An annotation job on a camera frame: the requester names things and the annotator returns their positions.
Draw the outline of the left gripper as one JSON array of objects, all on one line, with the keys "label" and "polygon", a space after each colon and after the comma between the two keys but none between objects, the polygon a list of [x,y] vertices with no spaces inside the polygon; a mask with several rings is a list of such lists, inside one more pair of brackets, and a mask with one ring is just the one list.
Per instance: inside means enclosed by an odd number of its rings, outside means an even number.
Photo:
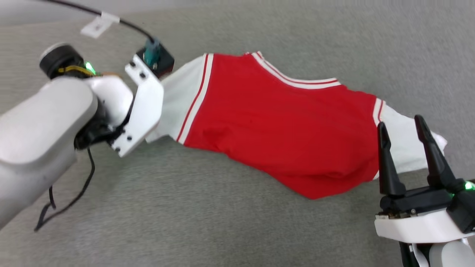
[{"label": "left gripper", "polygon": [[62,76],[84,80],[97,97],[96,114],[76,135],[75,149],[84,150],[102,142],[112,145],[124,133],[134,95],[119,75],[96,71],[67,43],[55,44],[44,51],[39,67],[51,80]]}]

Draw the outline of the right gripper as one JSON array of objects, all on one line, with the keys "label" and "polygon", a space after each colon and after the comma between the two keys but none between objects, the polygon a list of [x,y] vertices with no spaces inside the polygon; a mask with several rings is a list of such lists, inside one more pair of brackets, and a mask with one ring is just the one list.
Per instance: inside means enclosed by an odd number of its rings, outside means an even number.
[{"label": "right gripper", "polygon": [[[417,136],[424,146],[429,186],[449,189],[455,176],[422,115],[414,116]],[[400,182],[390,152],[391,140],[384,122],[378,124],[379,187],[382,211],[377,214],[378,235],[473,235],[470,228],[461,230],[447,213],[454,194],[445,189],[423,187],[407,191]]]}]

